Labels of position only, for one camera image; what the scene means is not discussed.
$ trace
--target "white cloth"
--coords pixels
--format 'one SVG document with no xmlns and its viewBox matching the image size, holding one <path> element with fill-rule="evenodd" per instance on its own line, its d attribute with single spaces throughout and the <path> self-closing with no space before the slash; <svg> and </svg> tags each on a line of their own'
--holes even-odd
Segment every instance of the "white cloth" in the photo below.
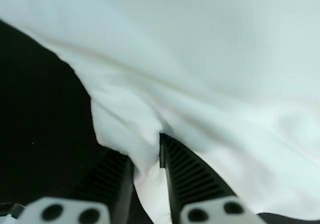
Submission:
<svg viewBox="0 0 320 224">
<path fill-rule="evenodd" d="M 254 212 L 320 219 L 320 0 L 0 0 L 0 19 L 74 69 L 155 224 L 159 132 Z"/>
</svg>

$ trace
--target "screw hole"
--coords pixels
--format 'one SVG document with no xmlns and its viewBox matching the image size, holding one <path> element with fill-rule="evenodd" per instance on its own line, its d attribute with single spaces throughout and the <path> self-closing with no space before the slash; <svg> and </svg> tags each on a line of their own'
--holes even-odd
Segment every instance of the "screw hole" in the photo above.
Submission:
<svg viewBox="0 0 320 224">
<path fill-rule="evenodd" d="M 236 202 L 226 203 L 224 210 L 227 214 L 242 214 L 244 212 L 244 208 Z"/>
<path fill-rule="evenodd" d="M 209 216 L 204 210 L 196 208 L 189 211 L 188 218 L 191 222 L 205 222 Z"/>
<path fill-rule="evenodd" d="M 47 222 L 53 221 L 61 216 L 63 210 L 60 204 L 50 205 L 42 212 L 42 219 Z"/>
<path fill-rule="evenodd" d="M 100 213 L 96 209 L 87 209 L 79 216 L 81 224 L 94 224 L 99 220 Z"/>
</svg>

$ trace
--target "wrinkled fabric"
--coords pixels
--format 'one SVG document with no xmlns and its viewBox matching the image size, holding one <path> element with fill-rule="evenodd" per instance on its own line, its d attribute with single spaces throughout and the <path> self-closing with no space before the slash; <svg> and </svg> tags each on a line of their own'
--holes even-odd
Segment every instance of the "wrinkled fabric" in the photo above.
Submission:
<svg viewBox="0 0 320 224">
<path fill-rule="evenodd" d="M 73 68 L 155 224 L 159 132 L 254 212 L 320 219 L 320 0 L 0 0 L 0 19 Z"/>
</svg>

